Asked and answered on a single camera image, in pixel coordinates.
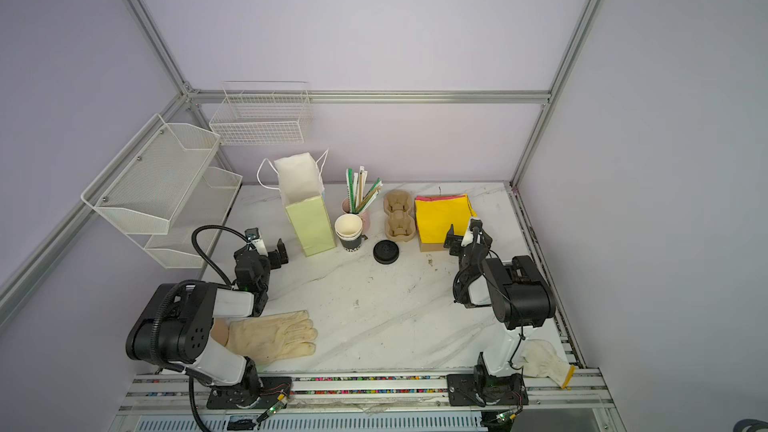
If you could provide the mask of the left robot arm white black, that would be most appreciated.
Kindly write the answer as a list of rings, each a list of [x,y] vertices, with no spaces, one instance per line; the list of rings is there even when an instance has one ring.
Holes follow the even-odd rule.
[[[156,289],[126,340],[126,354],[186,375],[207,387],[209,410],[268,409],[287,402],[292,380],[262,379],[252,358],[212,338],[215,320],[255,318],[268,299],[270,272],[289,263],[284,243],[263,255],[246,245],[234,254],[237,284],[200,280]]]

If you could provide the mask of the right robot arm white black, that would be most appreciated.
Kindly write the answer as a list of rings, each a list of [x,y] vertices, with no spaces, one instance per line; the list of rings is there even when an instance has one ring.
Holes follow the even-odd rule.
[[[500,344],[481,351],[471,373],[447,376],[449,404],[520,408],[528,403],[524,344],[534,329],[555,316],[551,289],[530,256],[501,260],[477,218],[469,220],[462,236],[450,228],[444,247],[459,258],[452,283],[454,301],[467,309],[491,308],[504,328]]]

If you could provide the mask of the black plastic cup lid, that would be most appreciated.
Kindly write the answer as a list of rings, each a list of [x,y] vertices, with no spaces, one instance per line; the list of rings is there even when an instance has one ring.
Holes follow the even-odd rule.
[[[396,262],[400,255],[400,249],[392,240],[377,242],[372,250],[374,260],[382,265],[390,265]]]

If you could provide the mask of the brown pulp cup carrier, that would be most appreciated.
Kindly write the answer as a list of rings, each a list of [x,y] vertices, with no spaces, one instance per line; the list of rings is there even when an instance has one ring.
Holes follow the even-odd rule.
[[[408,242],[417,232],[414,200],[405,190],[392,190],[384,197],[385,236],[393,242]]]

